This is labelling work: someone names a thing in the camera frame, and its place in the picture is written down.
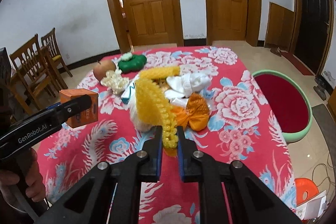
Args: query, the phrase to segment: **metal bolt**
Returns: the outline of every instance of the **metal bolt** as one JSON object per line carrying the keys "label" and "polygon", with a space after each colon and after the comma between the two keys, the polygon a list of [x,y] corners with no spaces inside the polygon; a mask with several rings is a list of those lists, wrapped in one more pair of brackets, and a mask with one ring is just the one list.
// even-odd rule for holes
{"label": "metal bolt", "polygon": [[100,170],[104,170],[104,169],[106,169],[108,166],[109,166],[109,164],[108,164],[107,162],[104,162],[104,161],[98,163],[98,169],[100,169]]}
{"label": "metal bolt", "polygon": [[140,150],[139,152],[137,152],[136,154],[139,158],[144,158],[147,156],[147,152],[144,150]]}
{"label": "metal bolt", "polygon": [[232,166],[233,166],[234,168],[239,169],[239,168],[242,168],[242,167],[243,167],[243,163],[242,163],[240,160],[234,160],[234,161],[232,162]]}
{"label": "metal bolt", "polygon": [[203,155],[204,155],[204,153],[202,151],[200,151],[200,150],[196,150],[196,151],[194,151],[193,155],[196,158],[202,158]]}

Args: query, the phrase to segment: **yellow knitted item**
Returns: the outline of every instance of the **yellow knitted item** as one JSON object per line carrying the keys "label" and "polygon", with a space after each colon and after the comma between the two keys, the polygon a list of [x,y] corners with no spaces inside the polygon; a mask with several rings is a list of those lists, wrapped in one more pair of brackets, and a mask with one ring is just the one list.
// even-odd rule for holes
{"label": "yellow knitted item", "polygon": [[159,86],[149,79],[135,82],[135,98],[138,118],[144,123],[162,126],[162,143],[165,148],[176,148],[179,140],[176,135],[176,116],[172,106]]}
{"label": "yellow knitted item", "polygon": [[176,76],[180,74],[179,66],[151,68],[142,70],[139,74],[140,78],[146,79],[166,79],[168,76]]}

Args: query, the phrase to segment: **orange bow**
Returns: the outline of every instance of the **orange bow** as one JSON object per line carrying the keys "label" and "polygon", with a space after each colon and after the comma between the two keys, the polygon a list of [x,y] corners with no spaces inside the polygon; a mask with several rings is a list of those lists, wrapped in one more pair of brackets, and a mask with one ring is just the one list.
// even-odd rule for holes
{"label": "orange bow", "polygon": [[210,117],[207,102],[197,93],[191,94],[185,109],[174,106],[171,111],[176,114],[178,126],[183,126],[185,129],[189,123],[191,129],[195,131],[205,128]]}

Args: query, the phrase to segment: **orange plastic object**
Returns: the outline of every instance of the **orange plastic object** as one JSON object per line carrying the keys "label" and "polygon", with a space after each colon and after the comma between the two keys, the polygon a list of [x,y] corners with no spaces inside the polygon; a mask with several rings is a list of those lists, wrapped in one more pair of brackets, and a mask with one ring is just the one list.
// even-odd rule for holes
{"label": "orange plastic object", "polygon": [[307,178],[295,179],[296,186],[296,204],[300,205],[319,193],[316,184]]}
{"label": "orange plastic object", "polygon": [[176,76],[179,74],[179,66],[170,66],[142,70],[139,73],[139,77],[146,79],[166,79],[168,76]]}
{"label": "orange plastic object", "polygon": [[98,121],[98,93],[87,89],[61,90],[59,92],[62,104],[85,94],[91,97],[91,107],[75,116],[70,117],[66,121],[66,124],[72,128]]}
{"label": "orange plastic object", "polygon": [[186,108],[174,106],[172,112],[176,114],[177,125],[186,128],[189,123],[192,130],[200,131],[209,121],[209,108],[205,99],[193,93],[189,97]]}
{"label": "orange plastic object", "polygon": [[165,148],[176,148],[176,116],[160,87],[149,79],[135,82],[136,109],[139,120],[154,126],[162,126],[162,143]]}

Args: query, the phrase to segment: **tablecloth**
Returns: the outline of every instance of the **tablecloth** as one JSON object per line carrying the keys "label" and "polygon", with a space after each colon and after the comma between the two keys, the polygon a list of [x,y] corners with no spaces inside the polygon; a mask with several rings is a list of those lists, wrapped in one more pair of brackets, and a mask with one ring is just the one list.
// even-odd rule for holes
{"label": "tablecloth", "polygon": [[[225,47],[175,47],[139,52],[145,68],[176,66],[181,73],[204,72],[213,93],[208,126],[185,131],[199,150],[216,160],[241,160],[289,208],[295,210],[296,189],[287,145],[281,128],[258,84]],[[117,61],[120,56],[107,57]],[[133,78],[136,73],[125,76]],[[77,88],[99,92],[99,121],[78,128],[63,128],[42,141],[38,161],[53,203],[100,161],[113,164],[141,150],[148,133],[135,130],[129,110],[90,71]],[[142,183],[139,223],[199,223],[197,183],[182,183],[177,158],[163,153],[158,183]]]}

